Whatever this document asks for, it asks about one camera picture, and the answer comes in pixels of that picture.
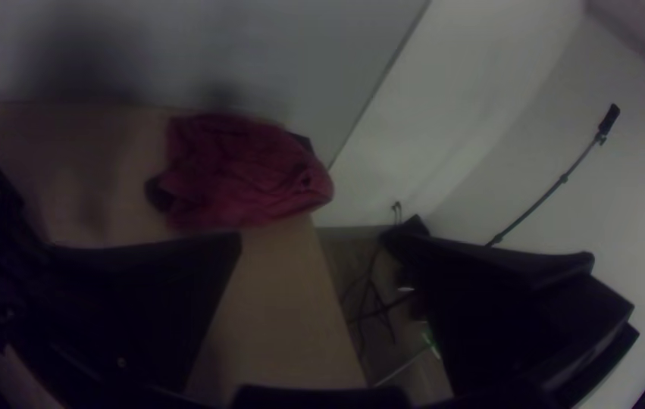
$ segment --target red cloth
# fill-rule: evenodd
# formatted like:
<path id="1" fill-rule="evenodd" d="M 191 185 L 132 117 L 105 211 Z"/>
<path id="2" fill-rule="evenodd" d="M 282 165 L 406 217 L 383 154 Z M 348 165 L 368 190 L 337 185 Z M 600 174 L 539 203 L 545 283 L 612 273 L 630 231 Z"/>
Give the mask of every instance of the red cloth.
<path id="1" fill-rule="evenodd" d="M 176 229 L 258 226 L 332 199 L 324 166 L 285 129 L 226 114 L 174 118 L 160 189 Z"/>

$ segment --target white wall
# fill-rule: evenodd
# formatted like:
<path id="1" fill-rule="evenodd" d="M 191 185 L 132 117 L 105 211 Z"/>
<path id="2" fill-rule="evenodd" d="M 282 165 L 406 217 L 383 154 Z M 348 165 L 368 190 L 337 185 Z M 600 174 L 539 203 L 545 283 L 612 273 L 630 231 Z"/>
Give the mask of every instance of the white wall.
<path id="1" fill-rule="evenodd" d="M 577 27 L 579 0 L 435 0 L 332 166 L 319 226 L 428 214 L 527 106 Z"/>
<path id="2" fill-rule="evenodd" d="M 425 3 L 0 0 L 0 101 L 194 108 L 222 92 L 329 164 Z"/>
<path id="3" fill-rule="evenodd" d="M 608 142 L 501 246 L 592 251 L 594 276 L 635 304 L 640 338 L 583 405 L 625 409 L 645 389 L 645 59 L 587 17 L 526 112 L 427 221 L 485 243 L 567 169 L 611 102 L 622 114 Z"/>

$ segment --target wooden desk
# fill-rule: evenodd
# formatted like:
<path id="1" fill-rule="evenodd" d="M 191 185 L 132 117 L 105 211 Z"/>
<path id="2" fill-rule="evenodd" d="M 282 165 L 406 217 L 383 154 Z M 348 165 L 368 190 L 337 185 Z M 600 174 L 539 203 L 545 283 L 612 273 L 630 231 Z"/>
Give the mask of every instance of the wooden desk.
<path id="1" fill-rule="evenodd" d="M 0 167 L 49 240 L 108 247 L 172 239 L 143 183 L 164 169 L 168 118 L 188 111 L 95 105 L 0 105 Z M 186 393 L 226 404 L 243 383 L 360 388 L 355 357 L 308 216 L 243 232 L 243 255 Z M 15 407 L 60 407 L 16 355 L 0 359 Z"/>

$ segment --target black object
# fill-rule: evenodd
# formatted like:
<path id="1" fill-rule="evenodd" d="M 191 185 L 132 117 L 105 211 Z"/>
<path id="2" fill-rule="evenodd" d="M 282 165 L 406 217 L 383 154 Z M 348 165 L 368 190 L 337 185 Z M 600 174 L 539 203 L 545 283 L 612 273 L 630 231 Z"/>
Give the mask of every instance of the black object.
<path id="1" fill-rule="evenodd" d="M 381 240 L 416 272 L 457 396 L 523 378 L 571 407 L 637 338 L 633 305 L 590 275 L 592 254 L 507 251 L 425 231 L 415 218 Z"/>
<path id="2" fill-rule="evenodd" d="M 61 381 L 56 361 L 102 384 L 182 391 L 240 255 L 240 235 L 62 248 L 37 238 L 22 206 L 0 171 L 0 353 L 11 342 L 60 397 L 91 395 L 73 393 L 81 388 Z"/>
<path id="3" fill-rule="evenodd" d="M 620 115 L 620 108 L 618 108 L 618 105 L 611 104 L 610 109 L 608 110 L 608 113 L 605 115 L 603 120 L 600 122 L 600 125 L 597 127 L 597 133 L 595 134 L 595 138 L 593 138 L 593 141 L 590 142 L 590 144 L 585 148 L 585 150 L 582 152 L 580 157 L 570 166 L 570 168 L 562 174 L 559 179 L 557 179 L 557 182 L 548 190 L 542 197 L 534 202 L 534 204 L 527 209 L 517 220 L 514 220 L 512 224 L 507 226 L 506 229 L 504 229 L 501 233 L 497 234 L 496 236 L 489 241 L 486 246 L 491 247 L 495 244 L 501 243 L 502 240 L 504 240 L 504 236 L 509 234 L 514 228 L 516 228 L 524 219 L 529 217 L 530 214 L 534 213 L 534 211 L 540 207 L 544 201 L 546 201 L 560 186 L 564 185 L 567 183 L 568 178 L 572 174 L 572 172 L 577 169 L 577 167 L 580 165 L 580 162 L 582 162 L 587 154 L 590 153 L 590 150 L 595 146 L 595 144 L 600 144 L 601 146 L 605 143 L 607 140 L 606 136 L 608 133 L 610 133 L 610 129 L 612 128 L 612 125 L 615 123 L 615 120 L 618 119 L 618 116 Z"/>

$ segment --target wooden floor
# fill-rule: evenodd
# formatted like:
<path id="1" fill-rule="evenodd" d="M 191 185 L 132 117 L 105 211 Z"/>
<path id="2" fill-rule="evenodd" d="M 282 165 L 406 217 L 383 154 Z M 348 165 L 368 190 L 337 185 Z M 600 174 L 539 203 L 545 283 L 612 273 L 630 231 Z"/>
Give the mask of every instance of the wooden floor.
<path id="1" fill-rule="evenodd" d="M 368 264 L 377 247 L 377 229 L 356 230 L 355 232 L 339 229 L 318 229 L 333 284 L 338 298 L 348 291 L 342 302 L 346 317 L 356 317 L 362 297 L 362 282 L 348 290 L 355 278 L 360 277 L 368 268 Z M 373 280 L 380 296 L 385 302 L 390 302 L 402 293 L 394 285 L 394 273 L 397 263 L 385 251 L 381 251 L 373 269 Z M 371 294 L 368 294 L 366 311 L 373 306 Z M 391 339 L 390 332 L 378 319 L 366 320 L 362 326 L 365 337 L 365 349 L 360 357 L 360 364 L 368 379 L 369 385 L 385 378 L 396 368 L 400 367 L 426 344 L 421 334 L 426 329 L 425 323 L 409 319 L 409 306 L 402 305 L 390 312 L 396 341 Z M 350 326 L 350 336 L 355 347 L 361 350 L 362 343 L 359 328 Z M 451 387 L 441 362 L 431 352 L 425 352 L 413 365 L 402 371 L 387 382 L 387 385 L 401 387 L 415 405 L 429 404 L 442 401 L 453 396 Z"/>

